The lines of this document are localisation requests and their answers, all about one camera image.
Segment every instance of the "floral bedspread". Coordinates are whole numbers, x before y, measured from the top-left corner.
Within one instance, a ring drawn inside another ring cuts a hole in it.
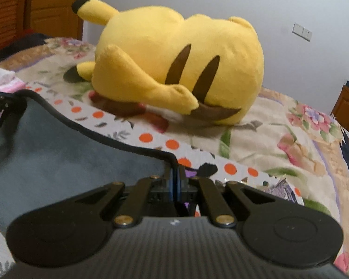
[[[39,81],[52,91],[92,104],[89,82],[66,83],[63,74],[81,61],[94,59],[94,47],[73,39],[55,38],[0,63],[25,82]],[[286,177],[304,204],[331,215],[342,226],[344,243],[335,265],[349,275],[349,170],[341,152],[343,130],[331,117],[281,93],[262,88],[238,125],[215,126],[147,107],[129,119],[192,148],[209,151],[251,171]],[[181,161],[191,166],[189,160]],[[225,175],[235,175],[235,168]]]

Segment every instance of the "white wall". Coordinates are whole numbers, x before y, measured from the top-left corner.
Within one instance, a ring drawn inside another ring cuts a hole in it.
[[[118,10],[164,5],[184,17],[241,16],[255,27],[265,56],[263,85],[330,112],[349,77],[349,0],[104,0]],[[294,22],[313,32],[294,35]],[[85,24],[84,39],[97,43],[102,28]]]

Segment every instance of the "light switch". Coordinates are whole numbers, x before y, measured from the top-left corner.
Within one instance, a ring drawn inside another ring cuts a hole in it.
[[[302,27],[301,25],[299,25],[299,24],[297,24],[297,23],[295,23],[294,25],[293,25],[293,33],[295,33],[295,34],[297,34],[298,36],[302,36],[302,33],[303,33],[303,31],[304,31],[304,27]]]

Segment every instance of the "red fabric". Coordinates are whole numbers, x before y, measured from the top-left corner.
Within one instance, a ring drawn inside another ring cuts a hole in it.
[[[33,34],[35,33],[32,29],[25,29],[24,31],[18,33],[13,39],[11,39],[10,41],[5,42],[1,47],[0,50],[3,49],[4,47],[14,43],[15,41],[22,39],[23,37],[25,37],[28,34]]]

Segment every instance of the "brown stripe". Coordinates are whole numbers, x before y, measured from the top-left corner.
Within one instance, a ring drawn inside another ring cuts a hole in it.
[[[196,119],[215,122],[217,120],[227,119],[230,116],[237,114],[241,108],[231,109],[218,106],[207,106],[199,103],[199,107],[192,110],[190,115]]]
[[[181,79],[181,74],[185,68],[186,61],[190,54],[191,44],[187,45],[175,58],[168,70],[166,84],[178,84]]]
[[[220,56],[216,55],[204,68],[194,86],[192,93],[198,99],[198,101],[203,104],[209,88],[212,85],[213,79],[215,78],[219,63]]]

